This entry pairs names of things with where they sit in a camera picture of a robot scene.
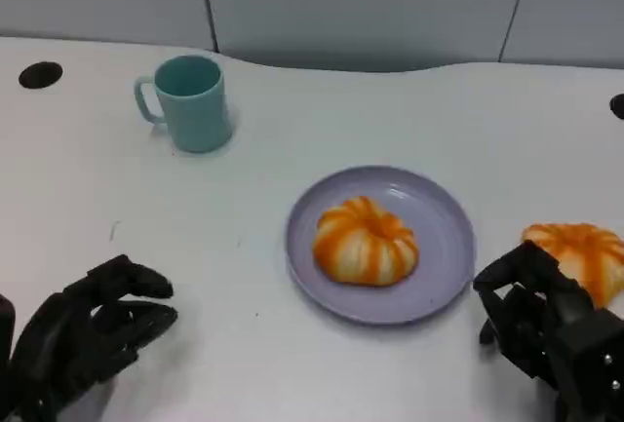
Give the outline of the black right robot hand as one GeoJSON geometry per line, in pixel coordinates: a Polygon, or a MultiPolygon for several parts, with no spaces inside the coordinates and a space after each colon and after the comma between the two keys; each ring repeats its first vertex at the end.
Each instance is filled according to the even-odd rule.
{"type": "Polygon", "coordinates": [[[623,418],[623,321],[593,304],[555,257],[525,241],[473,281],[487,312],[483,346],[557,394],[558,421],[623,418]]]}

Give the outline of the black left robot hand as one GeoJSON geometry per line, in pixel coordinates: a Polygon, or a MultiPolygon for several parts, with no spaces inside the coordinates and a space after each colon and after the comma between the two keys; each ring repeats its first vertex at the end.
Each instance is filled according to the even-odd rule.
{"type": "Polygon", "coordinates": [[[1,418],[55,421],[97,384],[134,364],[177,320],[161,273],[118,255],[51,294],[14,335],[1,300],[1,418]]]}

